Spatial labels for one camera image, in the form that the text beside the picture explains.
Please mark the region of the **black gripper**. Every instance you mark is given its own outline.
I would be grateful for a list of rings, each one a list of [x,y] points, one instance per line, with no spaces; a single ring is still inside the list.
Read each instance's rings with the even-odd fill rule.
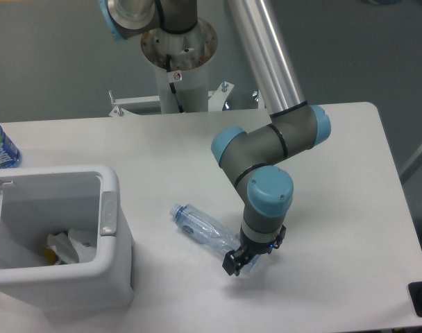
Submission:
[[[241,270],[248,265],[256,255],[270,254],[279,249],[286,235],[286,227],[272,233],[256,232],[247,224],[240,228],[239,250],[231,250],[225,254],[222,267],[228,275],[239,276]]]

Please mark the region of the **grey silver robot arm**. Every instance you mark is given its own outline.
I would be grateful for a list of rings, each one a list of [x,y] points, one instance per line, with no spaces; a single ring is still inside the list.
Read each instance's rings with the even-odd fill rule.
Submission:
[[[208,111],[203,71],[215,55],[217,36],[199,17],[195,1],[101,1],[99,6],[115,39],[140,36],[142,52],[155,69],[162,113]],[[278,164],[327,140],[331,123],[303,96],[270,2],[229,1],[228,7],[271,119],[250,133],[239,127],[222,130],[211,144],[244,202],[239,248],[223,260],[227,274],[238,275],[285,238],[294,186]]]

